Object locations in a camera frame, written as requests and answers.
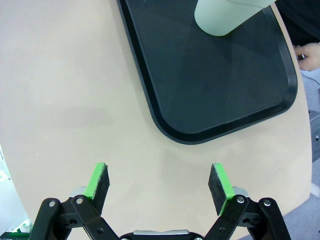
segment gray floor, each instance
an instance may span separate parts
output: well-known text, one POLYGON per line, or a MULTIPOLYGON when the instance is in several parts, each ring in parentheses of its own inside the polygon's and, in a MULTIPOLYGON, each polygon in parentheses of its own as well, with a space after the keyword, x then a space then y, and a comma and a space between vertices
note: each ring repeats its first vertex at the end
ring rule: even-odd
MULTIPOLYGON (((320 69, 301 73, 308 108, 320 112, 320 69)), ((312 163, 312 183, 315 188, 320 186, 320 158, 312 163)), ((320 198, 310 194, 307 201, 284 216, 284 221, 292 240, 320 240, 320 198)))

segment metal bolt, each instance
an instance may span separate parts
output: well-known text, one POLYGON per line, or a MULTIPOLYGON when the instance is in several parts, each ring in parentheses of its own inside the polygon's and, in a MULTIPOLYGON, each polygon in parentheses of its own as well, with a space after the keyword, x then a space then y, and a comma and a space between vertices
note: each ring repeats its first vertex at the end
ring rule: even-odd
POLYGON ((51 201, 51 202, 49 202, 49 207, 52 208, 55 204, 56 204, 55 201, 51 201))
POLYGON ((104 229, 102 227, 100 227, 96 232, 98 234, 103 234, 104 233, 104 229))
POLYGON ((271 205, 271 202, 269 200, 264 200, 263 201, 263 204, 266 206, 266 207, 269 207, 271 205))
POLYGON ((243 204, 245 202, 244 198, 242 196, 238 196, 238 198, 236 199, 236 201, 240 204, 243 204))
POLYGON ((77 200, 75 200, 75 202, 76 202, 77 204, 82 204, 83 199, 82 199, 81 197, 79 197, 79 198, 77 198, 77 200))

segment beige table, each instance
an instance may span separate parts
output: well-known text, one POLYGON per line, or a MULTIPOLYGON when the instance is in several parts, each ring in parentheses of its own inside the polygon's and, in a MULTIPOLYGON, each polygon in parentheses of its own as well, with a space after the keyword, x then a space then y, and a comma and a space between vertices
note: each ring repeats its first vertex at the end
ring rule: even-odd
MULTIPOLYGON (((286 113, 183 145, 151 118, 115 0, 2 0, 0 9, 0 143, 32 220, 43 199, 64 201, 86 185, 97 162, 109 165, 102 216, 118 235, 205 234, 217 219, 208 188, 214 162, 253 200, 274 198, 283 214, 308 198, 311 139, 300 77, 286 113)), ((70 239, 88 239, 82 234, 70 239)))

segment black tray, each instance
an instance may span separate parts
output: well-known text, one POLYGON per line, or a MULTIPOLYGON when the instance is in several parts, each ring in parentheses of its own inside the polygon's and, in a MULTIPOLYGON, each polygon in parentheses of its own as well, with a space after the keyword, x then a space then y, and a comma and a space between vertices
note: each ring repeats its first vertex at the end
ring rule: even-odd
POLYGON ((170 139, 204 143, 293 104, 297 75, 270 7, 216 37, 196 24, 197 0, 117 2, 152 118, 170 139))

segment green object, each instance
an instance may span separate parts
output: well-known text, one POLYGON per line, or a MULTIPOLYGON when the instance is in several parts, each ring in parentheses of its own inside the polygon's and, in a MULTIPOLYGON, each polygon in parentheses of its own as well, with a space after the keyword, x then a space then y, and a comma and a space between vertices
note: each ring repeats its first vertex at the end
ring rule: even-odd
POLYGON ((11 240, 28 240, 30 233, 24 232, 4 232, 0 239, 11 239, 11 240))
POLYGON ((228 206, 229 201, 234 197, 234 195, 236 195, 236 193, 229 181, 229 178, 225 172, 222 163, 214 163, 214 167, 225 194, 224 203, 222 205, 220 213, 218 214, 219 216, 221 216, 221 214, 225 211, 226 207, 228 206))
POLYGON ((214 201, 216 214, 221 216, 235 194, 221 163, 213 163, 209 177, 209 188, 214 201))
POLYGON ((83 193, 83 195, 85 195, 91 201, 95 198, 98 184, 106 167, 107 165, 104 162, 100 162, 95 165, 90 182, 83 193))

